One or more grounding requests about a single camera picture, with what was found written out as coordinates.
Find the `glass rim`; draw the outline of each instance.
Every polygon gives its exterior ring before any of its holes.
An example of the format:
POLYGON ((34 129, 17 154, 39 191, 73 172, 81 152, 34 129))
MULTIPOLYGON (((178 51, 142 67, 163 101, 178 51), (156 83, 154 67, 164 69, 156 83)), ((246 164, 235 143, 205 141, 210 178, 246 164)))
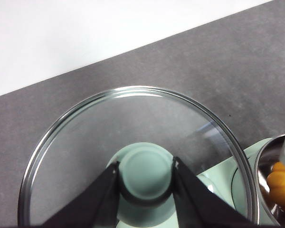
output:
POLYGON ((32 193, 32 185, 38 170, 39 165, 42 162, 46 151, 42 153, 42 148, 48 141, 48 139, 52 136, 52 134, 68 120, 73 114, 75 114, 78 110, 86 106, 87 104, 93 102, 100 102, 101 100, 106 100, 114 95, 114 97, 118 95, 128 94, 128 93, 159 93, 164 95, 174 96, 182 101, 185 101, 198 109, 200 109, 205 115, 210 117, 226 134, 226 136, 230 139, 233 146, 235 147, 235 151, 230 150, 232 156, 235 157, 237 162, 237 167, 240 170, 241 176, 244 181, 245 190, 246 190, 246 198, 247 198, 247 218, 254 222, 259 222, 259 209, 258 209, 258 199, 257 199, 257 189, 254 182, 252 170, 249 166, 248 159, 245 156, 243 149, 240 147, 238 141, 235 136, 231 132, 231 130, 221 121, 213 112, 211 112, 208 108, 206 108, 201 103, 189 98, 180 93, 153 86, 126 86, 120 87, 116 89, 109 89, 103 92, 100 92, 96 95, 93 95, 78 104, 74 105, 67 112, 65 112, 61 117, 59 117, 46 131, 41 140, 38 142, 31 158, 27 164, 26 170, 24 172, 22 183, 19 192, 19 200, 18 200, 18 225, 19 226, 27 226, 29 225, 29 207, 30 207, 30 197, 32 193))

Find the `mint green base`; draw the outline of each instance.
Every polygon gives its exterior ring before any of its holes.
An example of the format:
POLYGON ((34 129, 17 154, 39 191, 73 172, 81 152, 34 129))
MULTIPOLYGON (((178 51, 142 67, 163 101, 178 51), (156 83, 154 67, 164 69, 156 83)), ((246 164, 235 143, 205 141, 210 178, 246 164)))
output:
MULTIPOLYGON (((173 156, 166 149, 149 142, 137 142, 120 149, 109 161, 119 161, 120 181, 136 198, 156 198, 168 188, 171 181, 173 156)), ((151 227, 163 224, 175 213, 173 195, 156 207, 135 206, 120 195, 117 227, 151 227)))
MULTIPOLYGON (((266 144, 271 138, 263 139, 248 148, 244 150, 245 154, 248 157, 249 164, 251 168, 254 168, 254 163, 256 159, 257 152, 262 148, 263 145, 266 144)), ((242 181, 239 179, 237 180, 237 183, 233 182, 233 176, 235 175, 235 172, 237 170, 237 165, 233 157, 230 157, 221 163, 211 167, 210 169, 202 172, 197 177, 207 186, 207 188, 215 193, 217 196, 219 196, 221 199, 223 199, 227 204, 229 204, 231 207, 236 208, 240 213, 243 213, 245 215, 246 209, 245 207, 242 207, 242 205, 245 205, 245 192, 242 191, 242 196, 240 199, 233 199, 232 198, 232 185, 235 187, 237 186, 237 189, 244 189, 242 181)), ((273 225, 270 218, 265 213, 263 207, 259 205, 259 217, 260 225, 273 225)), ((166 220, 165 222, 154 226, 153 228, 178 228, 178 222, 177 222, 177 216, 176 212, 172 214, 172 216, 166 220)), ((117 228, 133 228, 123 222, 119 222, 117 225, 117 228)))

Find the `metal bowl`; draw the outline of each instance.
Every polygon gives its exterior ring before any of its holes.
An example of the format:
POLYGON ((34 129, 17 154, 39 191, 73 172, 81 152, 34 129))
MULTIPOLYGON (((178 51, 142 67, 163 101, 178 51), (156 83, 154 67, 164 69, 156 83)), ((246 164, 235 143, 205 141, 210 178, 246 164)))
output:
POLYGON ((271 173, 273 165, 279 161, 279 155, 284 139, 285 134, 268 141, 259 151, 254 168, 259 201, 272 222, 283 227, 285 227, 285 218, 283 217, 284 212, 270 199, 269 186, 267 185, 266 180, 271 173))

